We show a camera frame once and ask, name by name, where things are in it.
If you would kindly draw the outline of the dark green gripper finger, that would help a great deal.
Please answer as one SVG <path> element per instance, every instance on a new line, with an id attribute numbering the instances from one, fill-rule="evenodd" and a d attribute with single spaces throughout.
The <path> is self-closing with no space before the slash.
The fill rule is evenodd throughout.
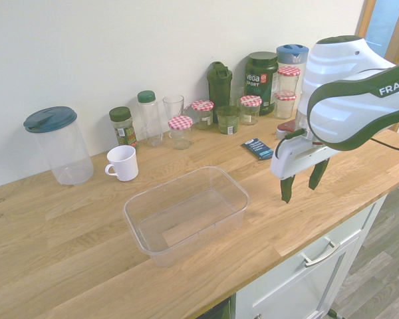
<path id="1" fill-rule="evenodd" d="M 281 186 L 281 199 L 285 203 L 289 203 L 291 200 L 292 196 L 292 185 L 295 180 L 295 176 L 292 175 L 291 177 L 288 177 L 286 179 L 282 179 L 280 181 L 280 186 Z"/>
<path id="2" fill-rule="evenodd" d="M 329 160 L 330 159 L 327 158 L 326 160 L 321 161 L 315 165 L 314 170 L 309 178 L 309 188 L 310 189 L 315 190 L 316 187 L 318 186 L 319 182 L 321 181 L 322 176 L 325 173 L 325 170 L 327 169 Z"/>

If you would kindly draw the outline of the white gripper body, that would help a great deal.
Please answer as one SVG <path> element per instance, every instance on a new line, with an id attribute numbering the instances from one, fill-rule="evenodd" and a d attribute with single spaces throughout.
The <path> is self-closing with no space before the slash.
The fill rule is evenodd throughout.
<path id="1" fill-rule="evenodd" d="M 274 151 L 270 170 L 279 179 L 287 179 L 338 153 L 328 146 L 314 145 L 311 140 L 297 136 L 282 140 Z"/>

